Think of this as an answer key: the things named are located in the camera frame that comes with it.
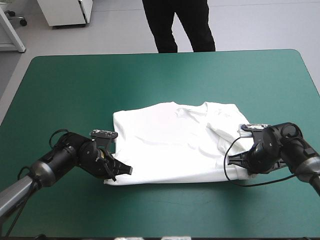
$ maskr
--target gray floor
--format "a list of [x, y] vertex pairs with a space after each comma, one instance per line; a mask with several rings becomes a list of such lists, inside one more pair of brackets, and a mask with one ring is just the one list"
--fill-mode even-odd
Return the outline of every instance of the gray floor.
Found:
[[[320, 0], [208, 0], [208, 4], [217, 51], [296, 49], [320, 90]], [[27, 51], [0, 52], [0, 122], [36, 56], [157, 52], [141, 0], [94, 0], [85, 28], [52, 29], [36, 0], [15, 1], [11, 9], [27, 18], [26, 27], [14, 23]], [[177, 18], [172, 29], [179, 52], [191, 52]]]

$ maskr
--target caster wheel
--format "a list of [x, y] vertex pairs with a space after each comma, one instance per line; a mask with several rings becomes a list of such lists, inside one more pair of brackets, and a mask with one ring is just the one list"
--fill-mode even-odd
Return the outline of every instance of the caster wheel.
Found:
[[27, 21], [25, 20], [25, 19], [22, 19], [21, 21], [20, 21], [20, 25], [21, 26], [27, 26]]
[[15, 16], [16, 16], [16, 13], [15, 13], [14, 11], [9, 11], [9, 12], [8, 12], [8, 15], [9, 15], [10, 17], [15, 17]]

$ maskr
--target white cabinet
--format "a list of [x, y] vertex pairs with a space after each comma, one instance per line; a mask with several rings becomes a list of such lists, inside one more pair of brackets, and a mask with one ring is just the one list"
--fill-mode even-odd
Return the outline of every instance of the white cabinet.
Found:
[[93, 0], [37, 0], [49, 26], [90, 22]]
[[19, 51], [24, 53], [26, 47], [0, 7], [0, 51]]

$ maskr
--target person's leg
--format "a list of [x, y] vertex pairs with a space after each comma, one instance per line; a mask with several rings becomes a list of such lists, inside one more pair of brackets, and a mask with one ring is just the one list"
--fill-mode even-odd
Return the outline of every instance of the person's leg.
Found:
[[215, 51], [215, 41], [208, 24], [207, 0], [172, 0], [172, 3], [191, 42], [193, 51]]
[[172, 35], [175, 12], [171, 4], [168, 3], [168, 0], [142, 0], [142, 3], [158, 52], [178, 52], [177, 44]]

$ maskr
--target white object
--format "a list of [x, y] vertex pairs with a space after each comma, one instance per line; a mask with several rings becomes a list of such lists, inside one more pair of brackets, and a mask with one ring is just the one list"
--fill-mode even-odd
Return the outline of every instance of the white object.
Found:
[[93, 0], [37, 0], [49, 26], [90, 22]]
[[12, 27], [0, 6], [0, 51], [18, 51], [24, 53], [26, 47]]
[[[239, 124], [248, 124], [234, 104], [205, 102], [200, 106], [160, 103], [113, 114], [118, 132], [114, 157], [132, 166], [132, 175], [119, 175], [110, 185], [203, 183], [227, 180], [224, 156], [239, 137]], [[247, 151], [251, 138], [240, 139], [229, 152]], [[246, 169], [227, 166], [230, 179], [248, 179]]]

